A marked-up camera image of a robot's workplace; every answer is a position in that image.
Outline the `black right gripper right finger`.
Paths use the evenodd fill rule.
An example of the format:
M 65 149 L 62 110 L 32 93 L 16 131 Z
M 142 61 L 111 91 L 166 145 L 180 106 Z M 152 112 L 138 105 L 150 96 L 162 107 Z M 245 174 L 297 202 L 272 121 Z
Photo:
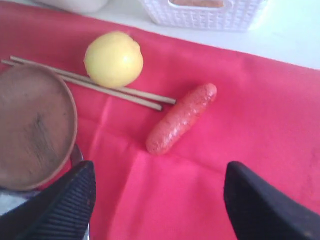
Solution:
M 320 216 L 243 163 L 227 164 L 223 200 L 239 240 L 318 240 Z

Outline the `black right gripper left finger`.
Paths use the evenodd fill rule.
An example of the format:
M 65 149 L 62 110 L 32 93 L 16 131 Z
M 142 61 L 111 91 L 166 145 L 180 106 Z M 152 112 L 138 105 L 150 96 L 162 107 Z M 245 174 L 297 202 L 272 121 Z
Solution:
M 84 160 L 0 217 L 2 240 L 81 240 L 96 202 L 92 161 Z

